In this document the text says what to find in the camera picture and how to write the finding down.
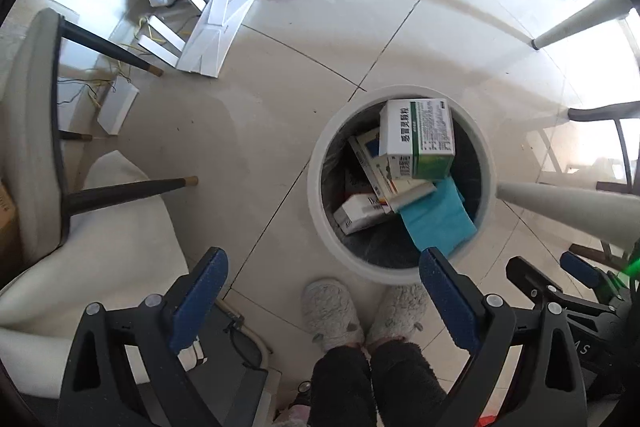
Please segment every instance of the person's leg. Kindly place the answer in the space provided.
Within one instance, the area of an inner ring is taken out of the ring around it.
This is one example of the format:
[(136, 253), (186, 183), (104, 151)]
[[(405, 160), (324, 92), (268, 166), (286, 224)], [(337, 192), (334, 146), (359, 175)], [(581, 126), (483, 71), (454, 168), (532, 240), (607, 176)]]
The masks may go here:
[(364, 334), (348, 289), (335, 280), (306, 287), (302, 311), (307, 330), (326, 352), (311, 378), (311, 427), (375, 427), (376, 405)]
[(390, 288), (367, 336), (371, 378), (385, 427), (426, 427), (447, 394), (420, 347), (406, 342), (426, 311), (421, 285)]

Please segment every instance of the metal screw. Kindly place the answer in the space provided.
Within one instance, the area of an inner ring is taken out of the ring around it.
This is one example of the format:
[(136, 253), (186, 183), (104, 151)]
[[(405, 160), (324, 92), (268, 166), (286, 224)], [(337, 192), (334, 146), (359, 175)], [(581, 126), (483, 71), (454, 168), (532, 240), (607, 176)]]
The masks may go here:
[(152, 293), (151, 295), (146, 296), (145, 304), (149, 308), (153, 308), (154, 306), (158, 306), (159, 303), (162, 302), (162, 296), (157, 293)]
[(491, 294), (486, 296), (486, 303), (489, 304), (492, 308), (499, 308), (504, 304), (502, 297), (496, 294)]
[(92, 302), (84, 309), (84, 311), (86, 311), (87, 315), (95, 315), (100, 311), (100, 304), (98, 304), (97, 302)]
[(557, 302), (549, 302), (546, 307), (554, 315), (559, 315), (562, 313), (562, 306)]

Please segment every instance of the tile floor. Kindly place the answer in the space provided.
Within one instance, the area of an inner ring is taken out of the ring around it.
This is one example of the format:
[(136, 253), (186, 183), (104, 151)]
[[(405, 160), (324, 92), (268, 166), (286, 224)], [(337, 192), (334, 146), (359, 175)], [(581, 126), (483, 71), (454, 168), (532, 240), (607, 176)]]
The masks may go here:
[[(284, 401), (321, 356), (304, 330), (302, 288), (320, 277), (341, 279), (365, 325), (383, 292), (336, 261), (313, 227), (306, 165), (326, 122), (362, 90), (418, 84), (478, 121), (499, 180), (593, 187), (620, 179), (613, 124), (564, 117), (567, 107), (640, 97), (638, 64), (618, 23), (539, 52), (528, 44), (590, 1), (256, 0), (219, 79), (136, 72), (140, 95), (120, 135), (94, 141), (84, 163), (118, 148), (151, 177), (199, 176), (197, 188), (164, 197), (178, 240), (190, 264), (212, 245), (228, 253), (225, 301), (273, 350)], [(628, 143), (638, 144), (638, 126), (625, 126)], [(631, 157), (637, 154), (631, 146)], [(528, 304), (504, 275), (514, 255), (588, 297), (557, 262), (576, 241), (594, 240), (496, 201), (477, 248), (453, 263), (512, 305)], [(416, 341), (448, 389), (466, 353), (433, 307), (424, 324)], [(504, 398), (516, 359), (514, 350), (488, 410)]]

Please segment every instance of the gray fuzzy slipper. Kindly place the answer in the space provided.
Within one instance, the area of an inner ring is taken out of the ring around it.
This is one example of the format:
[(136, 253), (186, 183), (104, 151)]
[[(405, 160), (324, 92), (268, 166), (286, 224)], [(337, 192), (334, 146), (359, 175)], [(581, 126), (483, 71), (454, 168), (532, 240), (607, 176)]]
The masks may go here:
[(367, 346), (386, 337), (409, 340), (415, 330), (422, 331), (420, 320), (428, 303), (429, 294), (420, 283), (389, 288), (367, 334)]
[(302, 292), (306, 329), (322, 350), (349, 343), (362, 344), (364, 333), (346, 286), (335, 279), (312, 282)]

